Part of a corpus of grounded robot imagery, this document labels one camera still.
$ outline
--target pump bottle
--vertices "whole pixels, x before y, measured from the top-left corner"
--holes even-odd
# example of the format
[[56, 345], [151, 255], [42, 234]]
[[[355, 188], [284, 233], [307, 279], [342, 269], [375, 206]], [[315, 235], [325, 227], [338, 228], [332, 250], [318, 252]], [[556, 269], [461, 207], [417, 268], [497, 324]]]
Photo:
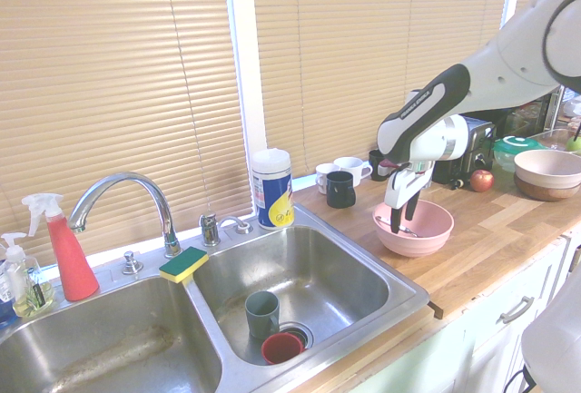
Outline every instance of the pump bottle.
[[0, 329], [7, 327], [17, 319], [12, 308], [12, 292], [6, 273], [5, 251], [5, 247], [0, 245], [0, 252], [3, 254], [0, 260]]
[[54, 290], [44, 277], [34, 257], [15, 245], [15, 239], [26, 237], [23, 232], [10, 232], [1, 236], [6, 243], [6, 274], [14, 298], [14, 311], [21, 318], [32, 318], [48, 309], [53, 303]]

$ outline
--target spray bottle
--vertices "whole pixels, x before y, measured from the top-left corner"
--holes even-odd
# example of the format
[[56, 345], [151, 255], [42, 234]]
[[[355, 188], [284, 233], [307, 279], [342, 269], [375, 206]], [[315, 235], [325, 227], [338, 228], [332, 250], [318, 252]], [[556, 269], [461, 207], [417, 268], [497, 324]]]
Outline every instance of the spray bottle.
[[83, 300], [99, 289], [99, 282], [58, 205], [62, 199], [63, 195], [56, 193], [37, 193], [22, 199], [22, 204], [27, 205], [31, 213], [28, 235], [34, 236], [44, 213], [63, 283], [64, 297], [69, 301]]
[[0, 329], [16, 320], [16, 313], [12, 308], [10, 281], [6, 273], [5, 252], [4, 245], [0, 244]]

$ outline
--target butcher block counter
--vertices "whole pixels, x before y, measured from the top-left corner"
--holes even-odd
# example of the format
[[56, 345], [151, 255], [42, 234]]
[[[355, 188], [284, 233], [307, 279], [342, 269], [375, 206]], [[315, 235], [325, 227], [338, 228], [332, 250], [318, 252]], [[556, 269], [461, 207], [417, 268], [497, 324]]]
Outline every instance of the butcher block counter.
[[338, 361], [293, 392], [349, 391], [357, 377], [381, 368], [461, 316], [480, 292], [531, 261], [558, 236], [581, 221], [581, 194], [564, 201], [529, 199], [513, 174], [493, 169], [494, 186], [486, 192], [451, 190], [432, 183], [420, 194], [448, 210], [455, 226], [446, 245], [427, 257], [410, 259], [387, 250], [375, 232], [371, 215], [383, 202], [386, 182], [363, 180], [348, 209], [332, 209], [317, 186], [294, 193], [294, 201], [354, 240], [426, 289], [426, 307]]

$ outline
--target sponge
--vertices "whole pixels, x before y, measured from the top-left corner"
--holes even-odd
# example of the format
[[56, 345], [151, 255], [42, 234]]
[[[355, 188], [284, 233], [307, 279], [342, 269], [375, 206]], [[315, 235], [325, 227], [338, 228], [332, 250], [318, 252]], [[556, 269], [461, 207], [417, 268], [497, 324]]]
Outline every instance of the sponge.
[[182, 282], [208, 261], [208, 254], [191, 246], [160, 268], [160, 275], [171, 282]]

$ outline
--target black mug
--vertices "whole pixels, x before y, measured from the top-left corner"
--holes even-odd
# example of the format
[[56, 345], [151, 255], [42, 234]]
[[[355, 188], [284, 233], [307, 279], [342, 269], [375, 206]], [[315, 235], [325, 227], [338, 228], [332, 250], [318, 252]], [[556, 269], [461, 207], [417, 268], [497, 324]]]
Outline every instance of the black mug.
[[369, 151], [369, 164], [373, 169], [371, 179], [374, 182], [384, 182], [388, 179], [389, 174], [379, 164], [385, 159], [383, 152], [380, 150]]
[[355, 204], [353, 174], [335, 171], [327, 174], [327, 205], [333, 209], [346, 209]]

